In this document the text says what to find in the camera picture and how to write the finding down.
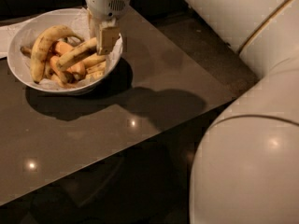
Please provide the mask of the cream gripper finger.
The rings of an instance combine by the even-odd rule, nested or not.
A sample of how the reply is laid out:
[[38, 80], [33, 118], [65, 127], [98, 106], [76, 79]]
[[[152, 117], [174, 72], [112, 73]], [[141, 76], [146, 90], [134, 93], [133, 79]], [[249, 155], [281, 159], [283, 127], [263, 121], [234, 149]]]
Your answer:
[[120, 26], [116, 18], [100, 21], [96, 25], [97, 53], [108, 55], [120, 36]]
[[94, 17], [91, 11], [88, 11], [88, 24], [89, 24], [90, 38], [93, 37], [98, 38], [100, 35], [99, 32], [100, 21]]

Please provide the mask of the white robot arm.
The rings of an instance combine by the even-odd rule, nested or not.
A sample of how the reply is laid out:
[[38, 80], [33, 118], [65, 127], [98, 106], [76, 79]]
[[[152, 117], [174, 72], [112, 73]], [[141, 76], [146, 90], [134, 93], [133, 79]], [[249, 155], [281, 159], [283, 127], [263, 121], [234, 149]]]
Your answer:
[[299, 0], [187, 0], [259, 77], [206, 131], [190, 224], [299, 224]]

